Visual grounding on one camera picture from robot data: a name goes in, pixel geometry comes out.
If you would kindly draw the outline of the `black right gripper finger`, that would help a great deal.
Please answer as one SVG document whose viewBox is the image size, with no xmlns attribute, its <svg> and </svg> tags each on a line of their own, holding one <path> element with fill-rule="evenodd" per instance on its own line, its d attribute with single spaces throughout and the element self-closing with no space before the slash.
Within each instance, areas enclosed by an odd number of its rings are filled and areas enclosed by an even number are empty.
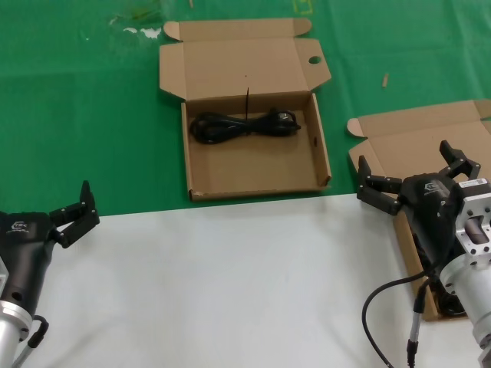
<svg viewBox="0 0 491 368">
<path fill-rule="evenodd" d="M 398 199 L 402 183 L 402 179 L 374 175 L 365 156 L 359 156 L 357 199 L 363 203 L 396 215 L 402 207 Z"/>
<path fill-rule="evenodd" d="M 480 164 L 468 159 L 460 149 L 454 149 L 446 140 L 440 143 L 440 155 L 447 166 L 439 171 L 439 174 L 455 179 L 459 175 L 465 175 L 468 180 L 477 179 Z"/>
</svg>

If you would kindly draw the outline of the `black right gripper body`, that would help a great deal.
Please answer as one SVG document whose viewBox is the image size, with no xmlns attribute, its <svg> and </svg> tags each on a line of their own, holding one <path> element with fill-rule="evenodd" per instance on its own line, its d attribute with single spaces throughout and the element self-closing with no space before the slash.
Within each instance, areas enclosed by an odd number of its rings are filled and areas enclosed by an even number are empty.
<svg viewBox="0 0 491 368">
<path fill-rule="evenodd" d="M 403 180 L 399 201 L 412 232 L 432 263 L 447 265 L 463 253 L 456 245 L 457 205 L 450 191 L 456 182 L 438 173 L 420 174 Z"/>
</svg>

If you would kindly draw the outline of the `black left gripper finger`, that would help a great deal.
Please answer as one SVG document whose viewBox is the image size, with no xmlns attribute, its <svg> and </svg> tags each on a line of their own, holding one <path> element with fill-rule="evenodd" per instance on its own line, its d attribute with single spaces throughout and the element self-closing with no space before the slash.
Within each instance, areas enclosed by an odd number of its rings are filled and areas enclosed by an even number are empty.
<svg viewBox="0 0 491 368">
<path fill-rule="evenodd" d="M 96 202 L 90 183 L 84 180 L 79 202 L 54 210 L 49 214 L 54 229 L 50 239 L 69 248 L 100 224 Z"/>
</svg>

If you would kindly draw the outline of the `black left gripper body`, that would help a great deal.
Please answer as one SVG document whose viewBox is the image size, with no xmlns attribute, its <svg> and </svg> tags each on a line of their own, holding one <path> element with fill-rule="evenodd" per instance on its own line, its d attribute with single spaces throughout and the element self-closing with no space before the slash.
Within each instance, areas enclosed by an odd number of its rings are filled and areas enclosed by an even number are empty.
<svg viewBox="0 0 491 368">
<path fill-rule="evenodd" d="M 1 300 L 26 311 L 37 309 L 44 276 L 51 263 L 55 230 L 46 213 L 1 214 L 1 259 L 8 278 Z"/>
</svg>

